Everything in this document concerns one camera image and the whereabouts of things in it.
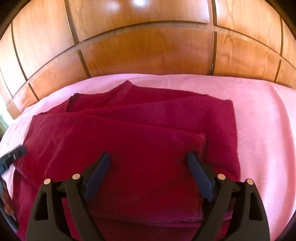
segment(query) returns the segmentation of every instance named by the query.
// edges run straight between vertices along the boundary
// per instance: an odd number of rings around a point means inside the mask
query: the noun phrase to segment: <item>pink bedsheet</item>
[[[103,93],[126,80],[145,87],[208,94],[234,103],[241,180],[252,178],[263,200],[271,240],[296,210],[296,92],[271,82],[202,75],[117,74],[91,78],[56,91],[27,108],[7,130],[0,156],[22,144],[33,115],[48,111],[74,93]],[[12,193],[14,167],[2,175]]]

